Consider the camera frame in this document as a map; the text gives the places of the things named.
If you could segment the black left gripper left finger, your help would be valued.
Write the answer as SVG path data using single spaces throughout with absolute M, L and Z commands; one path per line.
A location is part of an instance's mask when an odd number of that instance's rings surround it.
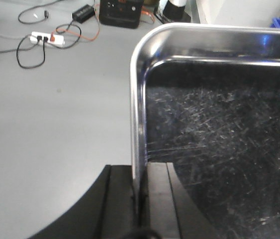
M 116 239 L 137 224 L 129 165 L 106 165 L 91 187 L 34 239 Z

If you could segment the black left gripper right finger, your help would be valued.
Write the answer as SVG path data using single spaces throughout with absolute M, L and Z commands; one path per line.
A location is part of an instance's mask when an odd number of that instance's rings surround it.
M 163 239 L 216 239 L 211 223 L 181 184 L 172 163 L 147 164 L 149 227 Z

